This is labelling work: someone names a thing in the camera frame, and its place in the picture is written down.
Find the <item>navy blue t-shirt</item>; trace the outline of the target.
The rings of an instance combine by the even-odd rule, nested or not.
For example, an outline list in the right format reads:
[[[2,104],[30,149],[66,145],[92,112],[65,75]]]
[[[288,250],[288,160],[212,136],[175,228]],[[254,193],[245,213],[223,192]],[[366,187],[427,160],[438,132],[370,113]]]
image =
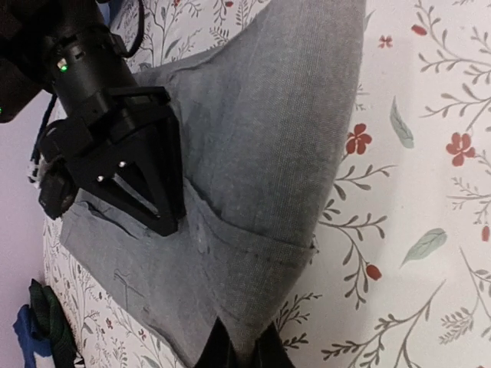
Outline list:
[[[50,340],[41,335],[28,304],[21,306],[12,327],[21,348],[24,368],[55,368]]]

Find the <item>right robot arm white sleeves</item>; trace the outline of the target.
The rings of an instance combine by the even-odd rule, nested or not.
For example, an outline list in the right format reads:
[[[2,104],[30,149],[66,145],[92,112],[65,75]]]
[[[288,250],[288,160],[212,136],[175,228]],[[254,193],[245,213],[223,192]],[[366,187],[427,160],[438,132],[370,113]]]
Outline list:
[[[98,113],[99,94],[135,86],[127,66],[144,37],[144,3],[131,47],[104,22],[99,1],[1,3],[1,122],[10,123],[41,91],[67,115]]]

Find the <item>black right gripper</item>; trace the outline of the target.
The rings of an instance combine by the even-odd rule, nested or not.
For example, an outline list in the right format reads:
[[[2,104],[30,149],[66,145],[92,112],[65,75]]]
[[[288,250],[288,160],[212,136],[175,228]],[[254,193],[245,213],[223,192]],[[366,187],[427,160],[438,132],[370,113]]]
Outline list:
[[[162,236],[185,214],[180,127],[162,87],[103,89],[38,138],[39,189],[83,189]]]

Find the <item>grey button-up shirt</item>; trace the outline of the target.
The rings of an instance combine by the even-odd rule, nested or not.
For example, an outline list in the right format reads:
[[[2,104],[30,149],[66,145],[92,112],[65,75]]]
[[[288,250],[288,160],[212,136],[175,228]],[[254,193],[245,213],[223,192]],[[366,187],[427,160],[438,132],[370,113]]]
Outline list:
[[[363,1],[271,1],[225,45],[136,74],[180,122],[186,217],[161,237],[81,192],[61,244],[181,362],[220,320],[246,363],[314,253],[347,138]]]

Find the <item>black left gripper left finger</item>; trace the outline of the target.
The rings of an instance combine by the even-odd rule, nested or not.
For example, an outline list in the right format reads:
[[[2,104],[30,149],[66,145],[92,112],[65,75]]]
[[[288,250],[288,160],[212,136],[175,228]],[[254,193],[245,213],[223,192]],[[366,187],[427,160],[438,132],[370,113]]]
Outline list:
[[[233,368],[234,351],[229,334],[217,318],[194,368]]]

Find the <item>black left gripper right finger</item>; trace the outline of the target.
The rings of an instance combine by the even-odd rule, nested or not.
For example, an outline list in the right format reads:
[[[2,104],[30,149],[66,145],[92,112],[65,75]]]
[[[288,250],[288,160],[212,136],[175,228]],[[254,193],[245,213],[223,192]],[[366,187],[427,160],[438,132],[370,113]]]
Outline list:
[[[270,324],[261,337],[257,339],[251,367],[295,368],[282,345],[274,324]]]

